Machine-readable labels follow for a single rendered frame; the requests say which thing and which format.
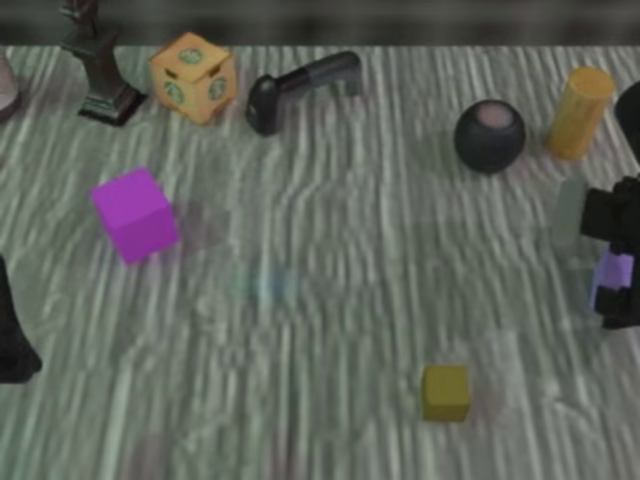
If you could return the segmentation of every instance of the box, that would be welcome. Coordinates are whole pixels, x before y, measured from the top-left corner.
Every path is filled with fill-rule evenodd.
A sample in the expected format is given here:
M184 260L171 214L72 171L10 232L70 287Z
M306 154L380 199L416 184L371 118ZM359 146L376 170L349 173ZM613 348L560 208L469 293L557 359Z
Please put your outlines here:
M462 365L426 367L422 375L422 413L433 422L463 422L471 406L469 375Z
M146 168L93 188L91 200L127 265L179 239L171 204Z
M193 33L159 50L150 66L160 103L194 123L206 124L236 96L233 55Z

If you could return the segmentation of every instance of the magenta cube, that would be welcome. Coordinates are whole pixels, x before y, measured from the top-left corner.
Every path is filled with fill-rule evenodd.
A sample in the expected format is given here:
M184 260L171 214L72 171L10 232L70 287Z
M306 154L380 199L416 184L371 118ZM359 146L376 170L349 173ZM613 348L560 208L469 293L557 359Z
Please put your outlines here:
M93 188L91 200L127 265L180 238L169 200L144 167Z

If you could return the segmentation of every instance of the yellow cube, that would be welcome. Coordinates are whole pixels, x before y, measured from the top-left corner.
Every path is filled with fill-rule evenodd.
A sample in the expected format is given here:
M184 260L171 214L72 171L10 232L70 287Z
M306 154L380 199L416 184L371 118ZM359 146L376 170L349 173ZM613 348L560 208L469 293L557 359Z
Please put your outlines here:
M463 422L471 406L469 374L462 365L426 367L422 374L422 414L431 422Z
M149 60L160 103L204 125L236 96L233 55L198 35L185 33Z

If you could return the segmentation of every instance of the white cylinder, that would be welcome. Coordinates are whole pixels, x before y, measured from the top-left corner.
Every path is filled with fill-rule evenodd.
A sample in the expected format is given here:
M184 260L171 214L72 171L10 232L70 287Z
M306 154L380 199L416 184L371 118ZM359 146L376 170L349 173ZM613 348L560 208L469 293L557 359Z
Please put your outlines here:
M7 57L6 47L0 47L0 121L10 117L18 108L20 89Z

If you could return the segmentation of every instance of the dark wall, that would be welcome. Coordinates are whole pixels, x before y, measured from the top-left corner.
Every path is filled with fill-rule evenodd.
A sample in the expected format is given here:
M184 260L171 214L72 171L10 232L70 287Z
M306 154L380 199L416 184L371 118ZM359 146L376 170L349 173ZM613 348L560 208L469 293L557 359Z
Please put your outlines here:
M1 0L0 43L57 44L58 0ZM640 0L102 0L123 44L640 44Z

